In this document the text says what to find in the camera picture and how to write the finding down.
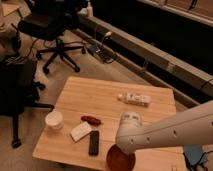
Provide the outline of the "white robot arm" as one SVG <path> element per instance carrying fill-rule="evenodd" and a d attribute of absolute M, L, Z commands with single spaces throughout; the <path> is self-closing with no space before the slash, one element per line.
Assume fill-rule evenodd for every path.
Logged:
<path fill-rule="evenodd" d="M 146 125 L 138 113 L 124 112 L 115 142 L 126 154 L 147 148 L 213 144 L 213 100 Z"/>

